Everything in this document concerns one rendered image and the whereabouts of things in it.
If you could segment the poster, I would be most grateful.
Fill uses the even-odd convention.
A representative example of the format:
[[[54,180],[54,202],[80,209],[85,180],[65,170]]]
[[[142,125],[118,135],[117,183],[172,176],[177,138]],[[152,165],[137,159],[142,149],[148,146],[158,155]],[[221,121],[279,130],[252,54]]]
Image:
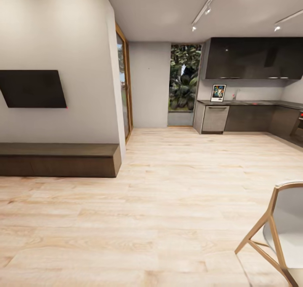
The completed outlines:
[[[214,84],[211,96],[211,102],[223,102],[226,84]]]

